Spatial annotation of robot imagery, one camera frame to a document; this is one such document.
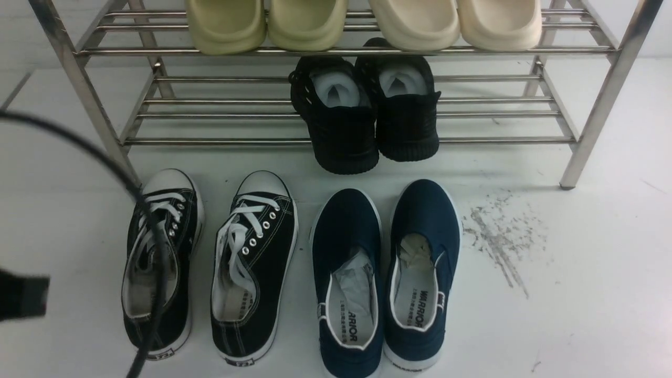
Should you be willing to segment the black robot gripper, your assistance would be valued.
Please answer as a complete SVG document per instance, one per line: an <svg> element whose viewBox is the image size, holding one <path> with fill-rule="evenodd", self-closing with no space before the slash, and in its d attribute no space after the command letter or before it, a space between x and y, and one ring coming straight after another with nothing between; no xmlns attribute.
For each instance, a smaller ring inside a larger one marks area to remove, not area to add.
<svg viewBox="0 0 672 378"><path fill-rule="evenodd" d="M1 269L1 320L43 318L47 312L50 277L19 275Z"/></svg>

